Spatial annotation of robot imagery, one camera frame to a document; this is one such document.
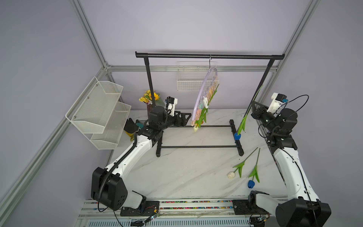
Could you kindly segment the white tulip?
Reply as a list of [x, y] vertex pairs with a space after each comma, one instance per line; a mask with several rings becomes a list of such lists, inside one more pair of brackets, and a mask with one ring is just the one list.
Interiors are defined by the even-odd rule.
[[198, 105], [195, 120], [192, 121], [192, 127], [194, 131], [197, 131], [201, 126], [207, 122], [207, 113], [209, 111], [209, 105], [214, 95], [217, 93], [219, 85], [212, 86], [208, 89], [208, 93], [201, 98], [201, 103]]
[[242, 177], [242, 170], [243, 167], [245, 166], [246, 161], [248, 160], [248, 158], [255, 153], [256, 150], [259, 150], [260, 148], [256, 148], [251, 154], [249, 154], [240, 164], [237, 164], [236, 166], [234, 166], [235, 170], [231, 171], [227, 174], [227, 177], [229, 179], [233, 179], [236, 177], [236, 173], [238, 174], [238, 176], [241, 178]]

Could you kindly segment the purple clip hanger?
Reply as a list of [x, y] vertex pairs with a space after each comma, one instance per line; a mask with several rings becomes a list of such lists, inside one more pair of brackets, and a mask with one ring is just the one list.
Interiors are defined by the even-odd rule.
[[[209, 57], [209, 62], [211, 62], [212, 60], [212, 56], [210, 55]], [[217, 86], [219, 85], [219, 80], [218, 80], [218, 71], [217, 68], [210, 68], [209, 72], [207, 73], [207, 75], [205, 76], [205, 79], [203, 81], [203, 84], [199, 90], [199, 94], [193, 109], [193, 113], [192, 113], [192, 121], [195, 120], [195, 115], [196, 115], [196, 111], [198, 108], [198, 105], [201, 103], [201, 98], [203, 96], [205, 96], [208, 93], [208, 89], [211, 88], [212, 86]]]

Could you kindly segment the black clothes rack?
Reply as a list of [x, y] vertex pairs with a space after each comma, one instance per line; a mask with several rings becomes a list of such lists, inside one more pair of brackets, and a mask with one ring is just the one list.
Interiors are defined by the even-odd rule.
[[262, 88], [265, 79], [277, 60], [283, 60], [284, 54], [281, 55], [245, 55], [245, 54], [151, 54], [151, 53], [135, 53], [137, 58], [142, 58], [147, 72], [147, 79], [152, 97], [152, 108], [148, 115], [148, 120], [143, 128], [143, 135], [147, 136], [152, 144], [157, 145], [156, 156], [161, 155], [162, 141], [164, 130], [169, 127], [186, 127], [188, 122], [191, 122], [191, 127], [198, 130], [201, 127], [206, 127], [206, 115], [210, 106], [210, 102], [217, 93], [218, 86], [215, 84], [217, 78], [217, 68], [209, 66], [206, 76], [199, 89], [199, 94], [196, 99], [192, 113], [182, 113], [176, 111], [175, 107], [177, 99], [167, 97], [166, 106], [158, 106], [156, 104], [154, 89], [152, 84], [151, 69], [149, 60], [151, 58], [180, 58], [180, 59], [247, 59], [247, 60], [268, 60], [265, 72], [256, 88], [255, 96]]

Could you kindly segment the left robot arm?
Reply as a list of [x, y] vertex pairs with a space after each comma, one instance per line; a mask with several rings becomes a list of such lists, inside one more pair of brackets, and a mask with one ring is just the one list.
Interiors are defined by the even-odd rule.
[[184, 127], [191, 113], [174, 110], [175, 105], [154, 107], [144, 122], [143, 128], [134, 132], [133, 143], [113, 163], [98, 167], [92, 174], [91, 198], [113, 211], [121, 207], [143, 210], [146, 197], [128, 190], [126, 177], [141, 159], [163, 136], [169, 127]]

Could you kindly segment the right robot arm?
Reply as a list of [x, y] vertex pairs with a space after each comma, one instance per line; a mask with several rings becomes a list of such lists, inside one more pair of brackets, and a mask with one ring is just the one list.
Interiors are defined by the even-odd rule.
[[322, 227], [331, 216], [331, 208], [313, 190], [299, 160], [298, 148], [291, 132], [298, 114], [289, 108], [274, 115], [267, 106], [252, 102], [252, 118], [267, 131], [266, 142], [287, 188], [287, 201], [251, 191], [249, 206], [274, 216], [281, 227]]

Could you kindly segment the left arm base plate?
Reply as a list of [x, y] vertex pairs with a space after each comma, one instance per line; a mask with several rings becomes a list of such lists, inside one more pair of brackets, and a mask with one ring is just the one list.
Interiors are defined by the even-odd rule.
[[149, 217], [155, 213], [158, 213], [159, 207], [160, 207], [160, 201], [144, 201], [136, 209], [129, 207], [122, 207], [120, 215], [122, 217], [136, 217], [136, 216]]

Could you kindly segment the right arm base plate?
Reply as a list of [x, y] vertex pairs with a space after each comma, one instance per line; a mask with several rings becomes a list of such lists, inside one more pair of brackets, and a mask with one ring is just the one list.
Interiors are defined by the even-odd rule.
[[232, 203], [235, 215], [268, 214], [267, 211], [257, 205], [251, 204], [247, 199], [232, 200]]

